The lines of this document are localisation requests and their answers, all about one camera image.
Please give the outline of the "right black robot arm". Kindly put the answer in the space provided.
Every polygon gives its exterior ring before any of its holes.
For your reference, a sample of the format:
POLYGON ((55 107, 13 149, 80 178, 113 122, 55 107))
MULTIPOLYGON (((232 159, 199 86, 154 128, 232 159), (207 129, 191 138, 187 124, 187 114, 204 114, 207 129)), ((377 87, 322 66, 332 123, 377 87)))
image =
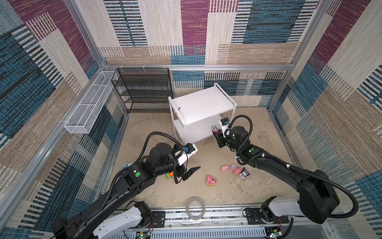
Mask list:
POLYGON ((264 149, 253 145, 250 136, 253 126, 246 130, 242 126, 234 126, 239 118, 251 119, 246 115, 236 116, 233 121, 220 119, 219 127, 213 126, 212 133, 220 148, 227 146, 235 152, 237 163, 241 166, 251 166, 263 170, 292 187, 297 193, 296 199, 271 197, 263 204, 263 210, 274 216, 300 216, 312 222, 322 224, 327 218, 350 218, 359 210, 356 197, 345 187, 329 180, 320 170, 314 172, 289 164, 264 149), (352 202, 352 209, 343 214, 334 214, 340 199, 336 189, 342 191, 352 202))

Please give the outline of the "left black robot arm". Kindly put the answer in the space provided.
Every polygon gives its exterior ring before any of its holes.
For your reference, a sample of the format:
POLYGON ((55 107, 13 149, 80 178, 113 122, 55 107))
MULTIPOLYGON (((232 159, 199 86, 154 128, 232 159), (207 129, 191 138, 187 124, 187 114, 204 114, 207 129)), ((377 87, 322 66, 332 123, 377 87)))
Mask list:
POLYGON ((197 151, 194 144, 181 145, 166 133, 150 133, 137 160, 114 176, 105 194, 74 217, 58 219, 53 224, 53 238, 108 239, 127 228, 148 226, 152 212, 145 202, 137 202, 119 216, 111 214, 161 175, 173 173, 176 184, 186 181, 198 170, 198 167, 187 169, 188 159, 197 151))

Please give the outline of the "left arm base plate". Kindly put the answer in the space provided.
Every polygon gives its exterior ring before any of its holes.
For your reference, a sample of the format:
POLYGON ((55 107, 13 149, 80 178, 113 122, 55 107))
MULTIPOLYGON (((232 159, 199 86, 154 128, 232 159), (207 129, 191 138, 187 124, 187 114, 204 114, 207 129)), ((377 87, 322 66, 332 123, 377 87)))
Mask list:
POLYGON ((145 229, 149 228, 164 228, 166 219, 165 211, 153 211, 151 216, 147 219, 143 219, 140 225, 136 226, 135 229, 145 229))

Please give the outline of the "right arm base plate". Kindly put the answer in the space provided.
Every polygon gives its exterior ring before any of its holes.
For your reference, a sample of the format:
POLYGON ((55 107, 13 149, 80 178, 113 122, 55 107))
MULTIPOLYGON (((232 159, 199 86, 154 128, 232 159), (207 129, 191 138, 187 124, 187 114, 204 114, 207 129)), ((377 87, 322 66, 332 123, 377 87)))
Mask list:
POLYGON ((262 208, 245 208, 242 211, 249 225, 289 224, 287 216, 277 217, 272 212, 262 208))

